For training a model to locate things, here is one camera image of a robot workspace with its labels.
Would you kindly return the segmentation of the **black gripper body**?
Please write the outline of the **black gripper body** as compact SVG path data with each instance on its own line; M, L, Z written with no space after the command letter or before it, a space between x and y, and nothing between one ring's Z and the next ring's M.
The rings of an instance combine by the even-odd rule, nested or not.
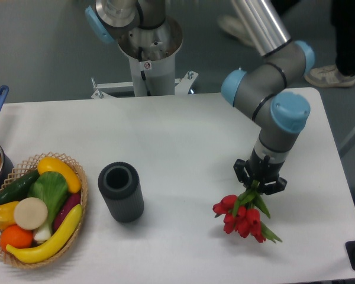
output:
M253 149L246 163L246 172L248 174L246 185L251 185L254 180L258 181L260 184L277 181L282 166L283 162L272 163L270 156L261 158L256 153L256 150Z

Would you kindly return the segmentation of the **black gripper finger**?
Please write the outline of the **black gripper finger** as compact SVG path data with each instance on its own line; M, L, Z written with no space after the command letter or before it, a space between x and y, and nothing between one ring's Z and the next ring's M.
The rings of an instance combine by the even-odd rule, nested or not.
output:
M285 190L287 185L287 180L279 177L276 181L264 184L259 189L259 194L273 195Z
M249 160L237 159L233 169L238 181L242 183L245 188L250 188L253 181L253 173L251 171Z

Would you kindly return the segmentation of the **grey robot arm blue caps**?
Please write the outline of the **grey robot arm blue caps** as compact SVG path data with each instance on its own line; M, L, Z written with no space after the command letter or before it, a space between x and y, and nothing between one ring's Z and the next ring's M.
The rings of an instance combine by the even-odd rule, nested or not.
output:
M312 48L293 41L270 1L233 1L233 7L264 63L253 72L231 72L221 95L260 127L248 160L234 170L245 186L271 195L284 190L280 177L288 153L304 129L308 101L287 86L313 66ZM182 45L179 24L166 15L164 1L95 1L86 19L103 42L118 43L128 57L136 96L175 95L175 54Z

